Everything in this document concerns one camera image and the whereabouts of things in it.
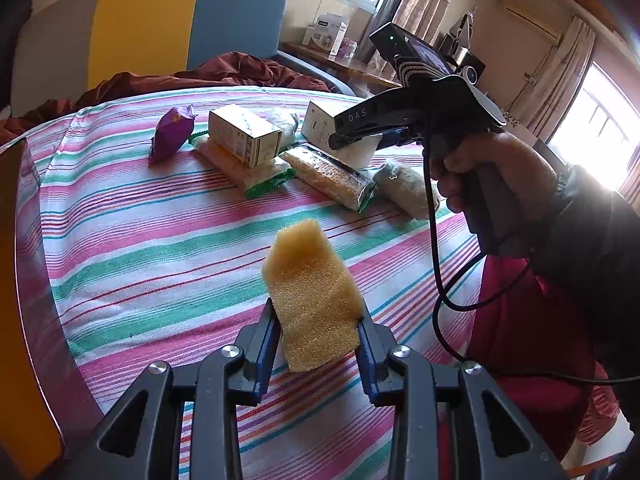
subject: gray curtain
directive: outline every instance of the gray curtain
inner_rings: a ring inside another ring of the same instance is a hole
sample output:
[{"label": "gray curtain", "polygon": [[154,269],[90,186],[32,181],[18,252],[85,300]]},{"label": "gray curtain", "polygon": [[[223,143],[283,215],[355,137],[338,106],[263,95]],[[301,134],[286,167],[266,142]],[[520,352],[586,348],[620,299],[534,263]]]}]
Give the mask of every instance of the gray curtain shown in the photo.
[{"label": "gray curtain", "polygon": [[380,2],[372,19],[369,21],[369,27],[367,27],[367,30],[360,41],[360,46],[356,53],[356,59],[365,63],[368,63],[371,60],[376,51],[376,47],[371,43],[369,34],[378,30],[382,25],[393,19],[401,1],[402,0],[382,0]]}]

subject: black handheld device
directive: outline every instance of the black handheld device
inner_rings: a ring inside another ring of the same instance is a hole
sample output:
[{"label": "black handheld device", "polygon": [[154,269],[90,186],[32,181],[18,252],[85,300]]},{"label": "black handheld device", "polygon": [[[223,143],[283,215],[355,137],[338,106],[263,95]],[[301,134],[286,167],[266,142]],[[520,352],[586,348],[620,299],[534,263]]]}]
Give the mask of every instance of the black handheld device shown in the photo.
[{"label": "black handheld device", "polygon": [[[423,59],[414,46],[419,40],[414,36],[404,40],[399,37],[402,30],[387,24],[370,36],[382,56],[396,67],[402,88],[382,92],[338,114],[329,146],[337,150],[363,137],[403,127],[398,144],[428,145],[431,156],[444,158],[466,134],[501,132],[506,121],[494,102],[458,75],[434,78],[432,60]],[[494,164],[480,164],[464,174],[463,193],[466,222],[478,235],[483,253],[512,258],[528,255],[528,225],[522,208]]]}]

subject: brown blanket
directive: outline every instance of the brown blanket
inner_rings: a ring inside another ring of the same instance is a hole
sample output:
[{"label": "brown blanket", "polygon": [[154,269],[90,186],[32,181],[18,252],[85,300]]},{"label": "brown blanket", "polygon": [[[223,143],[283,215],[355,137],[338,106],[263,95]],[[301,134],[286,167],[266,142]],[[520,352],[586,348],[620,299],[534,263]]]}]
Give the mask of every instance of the brown blanket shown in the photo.
[{"label": "brown blanket", "polygon": [[35,110],[27,112],[24,117],[0,121],[0,146],[38,124],[114,99],[181,88],[240,85],[329,92],[323,81],[302,75],[275,61],[258,59],[241,52],[229,52],[210,59],[195,70],[172,75],[121,72],[82,94],[75,103],[69,99],[50,99]]}]

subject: rolled towel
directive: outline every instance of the rolled towel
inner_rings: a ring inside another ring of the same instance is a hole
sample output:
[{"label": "rolled towel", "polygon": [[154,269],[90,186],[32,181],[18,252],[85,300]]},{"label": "rolled towel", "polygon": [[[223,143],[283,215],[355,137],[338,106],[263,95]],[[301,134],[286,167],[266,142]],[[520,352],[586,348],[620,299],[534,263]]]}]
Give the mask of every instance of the rolled towel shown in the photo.
[{"label": "rolled towel", "polygon": [[282,326],[290,371],[312,370],[360,344],[364,299],[318,221],[303,220],[276,234],[262,278]]},{"label": "rolled towel", "polygon": [[[427,205],[427,189],[424,177],[412,168],[388,158],[382,164],[373,180],[384,196],[398,204],[412,218],[426,220],[429,218]],[[433,194],[436,209],[440,206],[440,197],[433,187],[429,190]]]}]

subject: white box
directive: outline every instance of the white box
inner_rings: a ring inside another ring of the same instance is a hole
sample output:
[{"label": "white box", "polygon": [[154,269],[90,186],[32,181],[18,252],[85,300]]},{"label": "white box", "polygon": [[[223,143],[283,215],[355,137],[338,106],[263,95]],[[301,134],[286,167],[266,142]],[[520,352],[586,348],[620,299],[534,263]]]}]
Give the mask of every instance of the white box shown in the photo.
[{"label": "white box", "polygon": [[316,20],[315,29],[311,43],[335,56],[347,31],[346,20],[338,14],[322,14]]},{"label": "white box", "polygon": [[340,150],[329,148],[329,136],[335,133],[334,117],[352,106],[353,103],[309,101],[305,121],[302,123],[302,134],[316,148],[320,148],[355,170],[361,170],[371,162],[382,134],[365,137]]},{"label": "white box", "polygon": [[278,155],[282,131],[237,105],[209,112],[209,137],[249,168]]}]

